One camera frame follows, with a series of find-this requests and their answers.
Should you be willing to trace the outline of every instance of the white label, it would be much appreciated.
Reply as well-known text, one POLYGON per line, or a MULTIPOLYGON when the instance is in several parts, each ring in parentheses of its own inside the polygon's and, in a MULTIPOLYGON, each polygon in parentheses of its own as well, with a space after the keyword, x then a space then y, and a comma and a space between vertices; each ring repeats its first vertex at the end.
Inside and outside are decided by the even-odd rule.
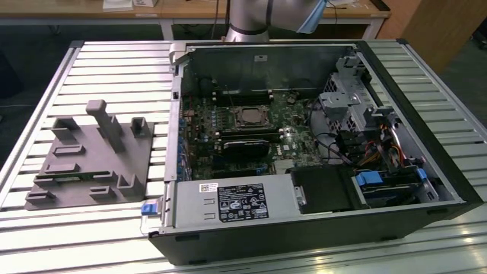
POLYGON ((217 188, 218 188, 218 184, 198 184, 200 192, 216 192, 217 188))
POLYGON ((136 17, 157 17, 154 13, 137 13, 136 17))

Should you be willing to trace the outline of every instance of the paper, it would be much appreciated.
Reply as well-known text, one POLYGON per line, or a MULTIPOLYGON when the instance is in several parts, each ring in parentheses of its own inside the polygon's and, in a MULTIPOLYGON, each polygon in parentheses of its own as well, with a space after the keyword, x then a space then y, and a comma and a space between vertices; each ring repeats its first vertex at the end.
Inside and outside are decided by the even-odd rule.
POLYGON ((357 2, 358 0, 328 0, 326 7, 333 7, 338 5, 345 5, 357 2))
POLYGON ((132 0, 104 0, 104 12, 133 10, 132 0))

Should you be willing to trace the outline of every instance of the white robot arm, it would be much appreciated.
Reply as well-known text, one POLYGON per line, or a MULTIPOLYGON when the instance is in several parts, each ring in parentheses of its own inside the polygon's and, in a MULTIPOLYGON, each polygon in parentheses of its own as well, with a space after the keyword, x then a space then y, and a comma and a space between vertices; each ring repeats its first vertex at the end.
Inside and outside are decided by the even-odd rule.
POLYGON ((225 42, 268 41, 268 26, 312 33, 325 0, 233 0, 225 42))

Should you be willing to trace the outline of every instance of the warning label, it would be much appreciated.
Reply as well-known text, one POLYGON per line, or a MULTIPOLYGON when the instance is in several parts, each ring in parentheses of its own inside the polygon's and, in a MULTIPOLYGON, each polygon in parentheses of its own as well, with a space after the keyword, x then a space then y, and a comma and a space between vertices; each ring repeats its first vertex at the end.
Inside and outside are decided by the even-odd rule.
POLYGON ((221 222, 268 218, 262 184, 218 187, 221 222))

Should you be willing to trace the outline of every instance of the aluminum slotted table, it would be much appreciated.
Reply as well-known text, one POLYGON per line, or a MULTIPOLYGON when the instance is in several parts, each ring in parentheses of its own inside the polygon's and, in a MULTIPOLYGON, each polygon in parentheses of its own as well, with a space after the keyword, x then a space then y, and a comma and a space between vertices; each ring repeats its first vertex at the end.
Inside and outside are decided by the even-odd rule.
MULTIPOLYGON (((487 208, 404 239, 212 263, 170 265, 141 233, 140 203, 26 211, 25 194, 58 116, 94 124, 84 104, 104 99, 120 123, 154 122, 146 198, 164 192, 170 41, 73 42, 0 172, 0 273, 440 273, 487 267, 487 208)), ((487 132, 408 45, 369 41, 445 151, 487 200, 487 132)), ((384 93, 373 85, 382 104, 384 93)))

